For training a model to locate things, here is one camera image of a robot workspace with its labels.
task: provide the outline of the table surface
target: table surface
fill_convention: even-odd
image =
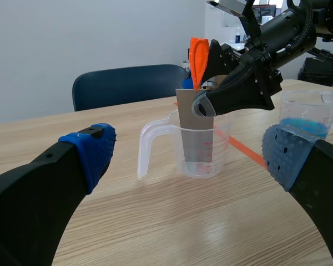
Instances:
[[[333,90],[287,80],[284,90]],[[175,98],[0,125],[0,174],[29,163],[60,136],[97,122],[117,130],[114,157],[76,210],[53,265],[333,265],[316,227],[266,170],[229,147],[224,171],[209,180],[176,169],[170,138],[157,138],[147,176],[137,178],[139,133],[167,117]],[[261,152],[276,109],[235,112],[231,135]],[[328,142],[333,144],[333,131]]]

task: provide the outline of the black equipment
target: black equipment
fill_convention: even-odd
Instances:
[[[212,41],[203,81],[216,75],[228,76],[217,90],[194,100],[196,115],[217,116],[246,108],[272,110],[270,97],[281,90],[279,67],[306,52],[333,62],[333,54],[314,48],[317,37],[333,42],[333,0],[302,0],[300,6],[287,0],[289,8],[261,26],[252,10],[254,0],[209,3],[238,16],[248,42],[237,52]]]
[[[109,167],[115,129],[61,137],[31,163],[0,175],[0,266],[50,266],[83,198]]]
[[[300,69],[299,80],[333,86],[333,63],[320,61],[316,58],[306,58],[304,66]]]

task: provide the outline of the dark blue chair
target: dark blue chair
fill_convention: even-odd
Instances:
[[[94,71],[73,85],[75,111],[175,96],[186,71],[176,65],[148,65]]]

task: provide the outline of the white wall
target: white wall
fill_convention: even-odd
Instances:
[[[181,64],[204,31],[204,0],[0,0],[0,122],[73,111],[89,71]]]
[[[283,4],[283,10],[287,9],[286,1]],[[209,8],[206,5],[206,25],[205,36],[208,39],[216,39],[219,43],[234,43],[237,27],[223,27],[222,26],[222,11],[217,8]],[[241,29],[241,39],[243,38],[244,30]],[[333,43],[323,43],[321,38],[317,39],[316,47],[319,49],[327,49],[333,53]],[[304,61],[307,57],[312,57],[310,54],[304,54],[301,57],[289,62],[280,68],[282,77],[284,79],[297,79],[297,75],[302,68]]]
[[[237,26],[223,27],[223,11],[218,8],[210,8],[211,5],[206,4],[205,15],[205,37],[209,40],[216,39],[220,44],[234,43],[235,35],[238,31]],[[245,34],[243,27],[240,27],[240,39]]]

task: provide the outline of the plastic measuring cup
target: plastic measuring cup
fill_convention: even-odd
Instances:
[[[280,124],[305,130],[325,139],[333,128],[333,92],[285,91],[281,95]]]
[[[140,133],[138,177],[147,174],[153,140],[167,134],[171,135],[175,162],[182,173],[195,178],[217,175],[224,166],[232,120],[232,114],[227,114],[214,118],[213,129],[183,129],[175,111],[166,119],[147,124]]]

